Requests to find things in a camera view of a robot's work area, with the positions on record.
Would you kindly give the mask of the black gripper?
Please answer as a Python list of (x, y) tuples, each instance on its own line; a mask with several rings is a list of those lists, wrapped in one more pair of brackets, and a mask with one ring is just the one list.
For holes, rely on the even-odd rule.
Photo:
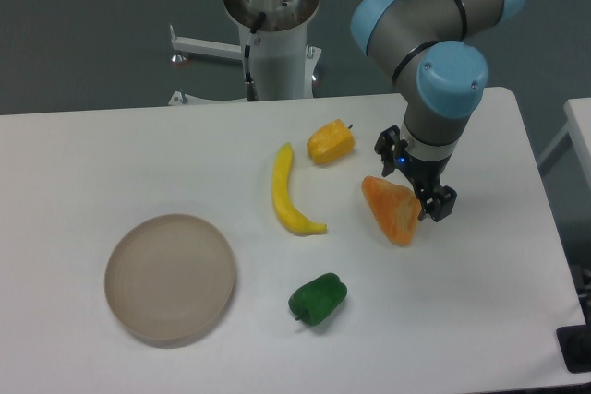
[(421, 210), (418, 219), (442, 221), (453, 210), (457, 193), (442, 185), (440, 176), (453, 154), (453, 144), (432, 146), (410, 134), (401, 134), (397, 125), (382, 131), (374, 151), (380, 156), (382, 176), (388, 176), (401, 168), (404, 177), (416, 192)]

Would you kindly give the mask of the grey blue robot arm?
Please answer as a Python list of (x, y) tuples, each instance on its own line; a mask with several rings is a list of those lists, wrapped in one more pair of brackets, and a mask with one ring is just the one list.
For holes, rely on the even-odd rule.
[[(223, 0), (236, 24), (249, 101), (301, 99), (307, 26), (320, 0)], [(363, 0), (350, 24), (362, 53), (403, 96), (400, 125), (382, 131), (375, 150), (383, 173), (400, 172), (421, 218), (440, 221), (457, 195), (440, 181), (488, 82), (484, 56), (465, 39), (518, 14), (525, 0)]]

